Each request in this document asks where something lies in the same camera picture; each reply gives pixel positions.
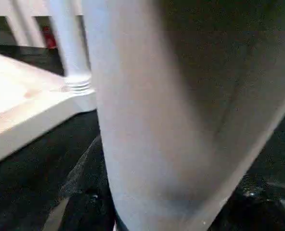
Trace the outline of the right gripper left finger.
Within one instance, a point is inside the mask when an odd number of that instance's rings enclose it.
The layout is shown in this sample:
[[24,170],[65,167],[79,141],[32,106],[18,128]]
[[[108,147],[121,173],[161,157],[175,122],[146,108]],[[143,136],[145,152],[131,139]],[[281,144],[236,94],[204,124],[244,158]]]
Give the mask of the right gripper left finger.
[[102,139],[98,135],[63,182],[59,203],[46,220],[46,230],[112,231],[115,219]]

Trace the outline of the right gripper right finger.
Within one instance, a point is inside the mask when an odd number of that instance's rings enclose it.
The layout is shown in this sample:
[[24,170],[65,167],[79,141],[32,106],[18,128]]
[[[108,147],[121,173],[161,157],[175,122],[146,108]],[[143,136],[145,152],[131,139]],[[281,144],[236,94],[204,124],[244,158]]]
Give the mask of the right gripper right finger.
[[285,231],[285,208],[263,178],[245,174],[213,221],[215,231]]

